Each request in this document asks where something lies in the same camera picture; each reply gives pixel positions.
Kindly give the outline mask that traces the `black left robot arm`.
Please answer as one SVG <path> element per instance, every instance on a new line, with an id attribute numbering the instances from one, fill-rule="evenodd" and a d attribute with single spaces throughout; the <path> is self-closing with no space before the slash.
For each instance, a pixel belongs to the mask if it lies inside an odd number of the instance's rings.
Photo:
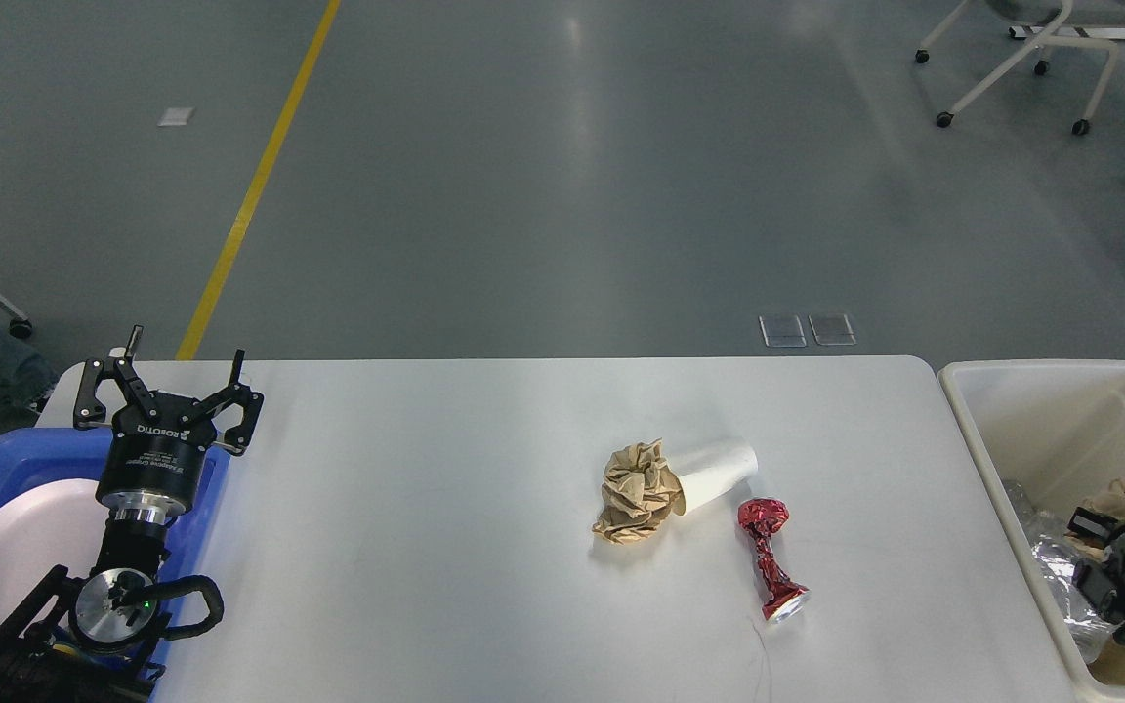
<path id="1" fill-rule="evenodd" d="M 145 384 L 142 326 L 120 354 L 82 366 L 71 426 L 106 434 L 93 497 L 104 537 L 84 573 L 55 564 L 0 622 L 0 702 L 147 702 L 166 666 L 162 645 L 219 627 L 218 584 L 173 559 L 170 531 L 206 495 L 207 467 L 241 457 L 264 396 L 233 353 L 228 381 L 197 397 Z"/>

